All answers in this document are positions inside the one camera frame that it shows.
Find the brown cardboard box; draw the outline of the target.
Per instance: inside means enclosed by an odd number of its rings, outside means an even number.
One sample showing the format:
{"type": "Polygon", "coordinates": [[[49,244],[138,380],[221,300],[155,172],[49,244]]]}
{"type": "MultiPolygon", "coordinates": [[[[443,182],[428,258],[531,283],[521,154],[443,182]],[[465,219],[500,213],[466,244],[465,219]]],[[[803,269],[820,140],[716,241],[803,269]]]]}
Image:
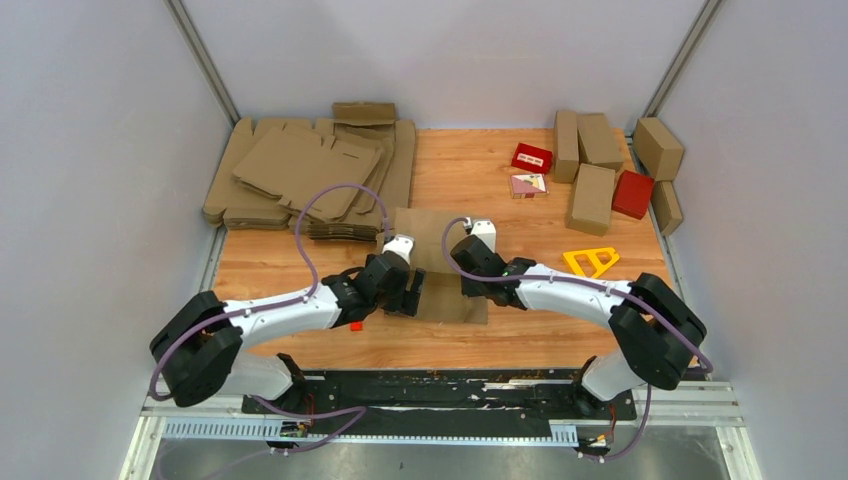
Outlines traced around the brown cardboard box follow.
{"type": "Polygon", "coordinates": [[[414,239],[411,268],[426,272],[415,319],[443,324],[488,323],[488,301],[462,293],[462,276],[445,260],[441,240],[447,224],[467,212],[397,207],[392,231],[414,239]]]}

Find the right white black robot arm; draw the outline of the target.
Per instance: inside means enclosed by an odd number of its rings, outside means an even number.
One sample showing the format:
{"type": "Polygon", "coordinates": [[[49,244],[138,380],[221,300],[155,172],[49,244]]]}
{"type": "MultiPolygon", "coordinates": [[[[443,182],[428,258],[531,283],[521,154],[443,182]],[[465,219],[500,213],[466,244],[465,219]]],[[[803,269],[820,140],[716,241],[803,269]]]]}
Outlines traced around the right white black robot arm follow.
{"type": "Polygon", "coordinates": [[[673,390],[680,383],[707,328],[658,276],[608,281],[566,274],[516,257],[506,262],[482,239],[469,235],[450,253],[467,297],[484,297],[499,307],[548,311],[608,328],[617,347],[590,358],[571,390],[571,403],[596,417],[618,394],[649,385],[673,390]]]}

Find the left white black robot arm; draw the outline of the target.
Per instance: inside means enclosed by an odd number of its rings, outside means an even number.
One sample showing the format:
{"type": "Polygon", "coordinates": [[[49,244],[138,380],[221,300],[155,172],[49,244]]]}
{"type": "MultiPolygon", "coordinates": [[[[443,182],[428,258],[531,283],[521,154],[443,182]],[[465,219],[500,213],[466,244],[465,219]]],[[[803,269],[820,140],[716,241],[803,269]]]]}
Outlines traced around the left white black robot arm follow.
{"type": "Polygon", "coordinates": [[[298,411],[306,386],[289,363],[253,358],[250,348],[278,337],[329,330],[365,320],[378,309],[413,317],[427,272],[399,254],[370,254],[364,265],[326,276],[315,287],[248,301],[220,300],[211,291],[191,297],[154,336],[157,400],[197,405],[225,392],[258,395],[283,413],[298,411]]]}

